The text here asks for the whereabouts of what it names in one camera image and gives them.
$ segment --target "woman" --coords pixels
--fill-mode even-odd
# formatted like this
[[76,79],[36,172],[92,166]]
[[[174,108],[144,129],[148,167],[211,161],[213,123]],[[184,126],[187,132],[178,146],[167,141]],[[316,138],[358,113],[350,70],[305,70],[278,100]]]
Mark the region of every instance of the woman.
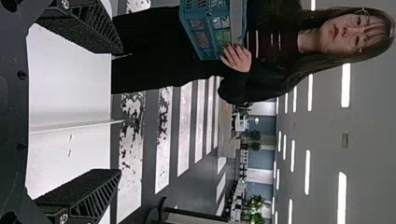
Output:
[[227,46],[221,61],[199,61],[178,7],[114,18],[125,53],[132,55],[113,61],[113,93],[221,76],[223,100],[259,102],[288,92],[309,74],[374,58],[394,40],[394,19],[377,9],[311,11],[298,0],[269,1],[248,1],[247,48]]

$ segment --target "glasses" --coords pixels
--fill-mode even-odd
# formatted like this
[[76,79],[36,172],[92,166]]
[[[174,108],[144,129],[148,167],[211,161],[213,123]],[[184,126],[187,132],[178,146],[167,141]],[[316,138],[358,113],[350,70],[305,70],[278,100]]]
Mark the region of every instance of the glasses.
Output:
[[358,49],[361,52],[367,46],[368,36],[364,34],[364,27],[370,22],[370,14],[364,8],[356,11],[350,17],[350,23],[352,26],[358,28],[360,31],[349,38],[349,46],[353,49]]

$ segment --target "blue plastic crate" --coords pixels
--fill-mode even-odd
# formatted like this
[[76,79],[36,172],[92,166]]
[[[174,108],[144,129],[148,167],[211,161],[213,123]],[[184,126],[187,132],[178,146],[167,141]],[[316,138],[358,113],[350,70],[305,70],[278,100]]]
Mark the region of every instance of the blue plastic crate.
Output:
[[180,21],[201,60],[219,60],[221,47],[243,45],[247,0],[180,0]]

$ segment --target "woman's hand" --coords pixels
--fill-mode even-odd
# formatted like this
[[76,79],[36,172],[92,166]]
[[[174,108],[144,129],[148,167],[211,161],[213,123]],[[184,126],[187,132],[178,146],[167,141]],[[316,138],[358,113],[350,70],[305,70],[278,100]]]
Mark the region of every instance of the woman's hand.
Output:
[[220,56],[220,59],[223,63],[225,63],[225,65],[241,73],[247,73],[250,71],[250,51],[240,46],[233,47],[231,45],[228,47],[223,47],[223,51],[225,57]]

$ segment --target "black pants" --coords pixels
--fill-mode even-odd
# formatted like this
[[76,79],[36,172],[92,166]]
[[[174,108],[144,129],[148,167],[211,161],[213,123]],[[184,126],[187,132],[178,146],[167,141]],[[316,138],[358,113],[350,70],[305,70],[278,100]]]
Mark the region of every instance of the black pants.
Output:
[[180,87],[196,79],[225,77],[221,61],[200,61],[179,18],[178,7],[159,7],[114,18],[124,54],[112,63],[111,91]]

